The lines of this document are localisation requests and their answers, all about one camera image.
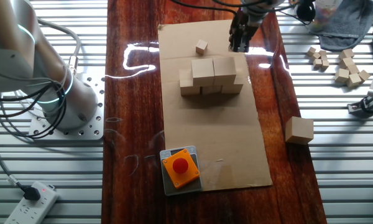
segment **emergency stop button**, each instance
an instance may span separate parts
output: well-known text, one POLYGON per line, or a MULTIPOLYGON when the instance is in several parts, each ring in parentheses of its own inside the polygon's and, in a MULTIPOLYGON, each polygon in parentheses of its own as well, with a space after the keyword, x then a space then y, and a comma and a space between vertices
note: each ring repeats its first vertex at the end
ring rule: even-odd
POLYGON ((174 160, 173 170, 178 174, 183 174, 188 170, 188 162, 184 158, 174 160))
POLYGON ((162 162, 176 189, 200 176, 200 172, 187 149, 182 149, 162 162))

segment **red button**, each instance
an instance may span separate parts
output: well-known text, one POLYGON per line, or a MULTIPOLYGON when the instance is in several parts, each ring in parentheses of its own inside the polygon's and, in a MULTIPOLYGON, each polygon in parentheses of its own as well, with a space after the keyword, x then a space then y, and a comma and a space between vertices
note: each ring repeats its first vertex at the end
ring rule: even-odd
POLYGON ((188 162, 184 158, 178 158, 173 162, 173 169, 178 174, 183 174, 188 170, 188 162))

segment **black cable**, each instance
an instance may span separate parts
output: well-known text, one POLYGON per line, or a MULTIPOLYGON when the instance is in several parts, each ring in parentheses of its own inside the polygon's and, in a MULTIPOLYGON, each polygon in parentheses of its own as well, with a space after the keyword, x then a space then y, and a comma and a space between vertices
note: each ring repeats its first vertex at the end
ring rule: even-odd
POLYGON ((294 8, 296 7, 298 4, 301 4, 300 2, 296 3, 296 4, 292 4, 292 5, 289 5, 289 6, 285 6, 285 7, 281 7, 279 9, 264 9, 260 6, 255 6, 257 7, 259 10, 257 9, 254 9, 253 7, 247 7, 249 10, 253 11, 253 12, 256 12, 256 13, 266 13, 266 12, 280 12, 280 11, 283 11, 285 9, 291 9, 291 8, 294 8))
MULTIPOLYGON (((66 99, 65 99, 65 93, 63 92, 63 89, 61 89, 60 91, 57 92, 58 94, 58 105, 61 106, 63 105, 63 109, 62 109, 62 113, 61 113, 61 110, 58 110, 58 113, 57 113, 57 117, 54 119, 54 122, 48 127, 46 128, 45 130, 43 130, 42 132, 40 133, 37 133, 37 134, 32 134, 32 135, 28 135, 28 134, 24 134, 22 133, 19 129, 17 129, 15 127, 15 125, 13 125, 13 123, 11 121, 8 120, 8 117, 6 116, 5 119, 6 121, 11 125, 12 128, 14 128, 14 130, 16 131, 13 132, 11 131, 4 123, 3 121, 0 119, 0 123, 1 125, 3 126, 3 128, 5 130, 7 130, 10 134, 14 135, 14 136, 19 136, 19 137, 24 137, 24 138, 31 138, 31 139, 40 139, 40 138, 44 138, 46 136, 48 136, 49 134, 52 134, 53 131, 57 128, 57 126, 61 123, 61 121, 63 120, 63 117, 65 116, 65 113, 66 113, 66 108, 67 108, 67 103, 66 103, 66 99), (43 133, 46 133, 48 131, 48 133, 44 136, 40 136, 41 134, 43 133)), ((4 109, 4 105, 3 105, 3 102, 0 101, 0 106, 1 106, 1 110, 3 112, 3 115, 5 116, 6 115, 6 112, 5 112, 5 109, 4 109)))
POLYGON ((230 3, 226 3, 226 2, 221 2, 219 0, 212 0, 213 2, 217 3, 217 4, 221 4, 223 6, 229 6, 229 7, 247 7, 247 6, 255 6, 257 4, 261 4, 261 3, 265 3, 267 2, 266 0, 261 0, 261 1, 258 1, 258 2, 250 2, 250 3, 245 3, 245 4, 230 4, 230 3))
POLYGON ((286 16, 291 16, 291 17, 293 17, 294 19, 300 21, 302 24, 304 24, 304 25, 306 25, 306 26, 310 25, 311 22, 312 22, 312 21, 310 21, 309 23, 306 23, 306 22, 302 21, 301 19, 299 19, 297 16, 293 16, 293 15, 287 14, 286 12, 282 12, 282 11, 280 11, 280 13, 283 13, 283 14, 285 14, 286 16))
POLYGON ((222 9, 222 8, 218 8, 218 7, 208 7, 208 6, 194 6, 194 5, 191 5, 191 4, 182 3, 182 2, 177 1, 177 0, 170 0, 170 1, 174 2, 175 4, 179 4, 181 6, 191 7, 193 9, 217 10, 217 11, 230 12, 230 13, 233 13, 235 16, 237 15, 236 12, 233 11, 232 9, 222 9))
POLYGON ((27 95, 27 96, 23 96, 23 97, 20 97, 20 98, 0 98, 0 101, 13 102, 13 101, 28 100, 28 99, 32 98, 33 96, 36 96, 39 93, 41 93, 42 91, 45 91, 46 89, 49 89, 49 88, 50 88, 50 86, 45 86, 45 87, 41 88, 39 91, 36 91, 35 93, 32 93, 32 94, 27 95))
POLYGON ((30 106, 28 106, 26 109, 20 111, 20 112, 16 112, 16 113, 13 113, 13 114, 9 114, 9 115, 1 115, 0 114, 0 118, 12 118, 12 117, 15 117, 15 116, 19 116, 21 114, 24 114, 26 112, 28 112, 30 109, 32 109, 34 107, 34 105, 38 102, 38 100, 44 95, 44 93, 49 89, 46 88, 45 91, 42 91, 38 96, 37 98, 33 101, 32 104, 30 104, 30 106))

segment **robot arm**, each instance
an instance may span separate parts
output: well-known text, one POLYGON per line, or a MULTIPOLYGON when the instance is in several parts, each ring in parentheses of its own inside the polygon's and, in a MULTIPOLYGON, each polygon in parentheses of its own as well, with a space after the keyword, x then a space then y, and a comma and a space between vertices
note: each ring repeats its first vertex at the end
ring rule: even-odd
MULTIPOLYGON (((76 57, 68 66, 40 30, 35 11, 28 0, 0 0, 0 92, 22 90, 35 93, 41 79, 61 83, 67 110, 58 129, 68 131, 85 125, 95 114, 98 98, 93 89, 75 76, 76 57)), ((58 108, 57 92, 44 93, 37 102, 47 120, 58 108)))
POLYGON ((249 42, 258 30, 268 11, 284 2, 284 0, 264 1, 241 0, 243 4, 255 3, 253 6, 240 7, 232 20, 229 30, 229 49, 233 52, 248 52, 249 42))
POLYGON ((282 11, 297 7, 297 17, 300 22, 311 22, 315 17, 314 0, 300 0, 293 2, 290 6, 280 9, 272 9, 284 0, 241 0, 241 5, 225 4, 219 0, 213 0, 225 6, 240 6, 229 30, 229 49, 233 52, 248 52, 249 42, 258 30, 262 20, 269 12, 282 11))

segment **cardboard sheet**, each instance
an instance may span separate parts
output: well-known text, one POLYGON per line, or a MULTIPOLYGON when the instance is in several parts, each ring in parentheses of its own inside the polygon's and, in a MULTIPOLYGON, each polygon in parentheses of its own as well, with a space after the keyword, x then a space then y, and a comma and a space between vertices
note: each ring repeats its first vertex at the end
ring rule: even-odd
POLYGON ((166 149, 196 146, 203 190, 272 185, 244 54, 228 51, 231 21, 159 27, 166 149), (195 52, 208 42, 204 56, 195 52), (198 58, 234 57, 240 95, 181 97, 178 71, 198 58))

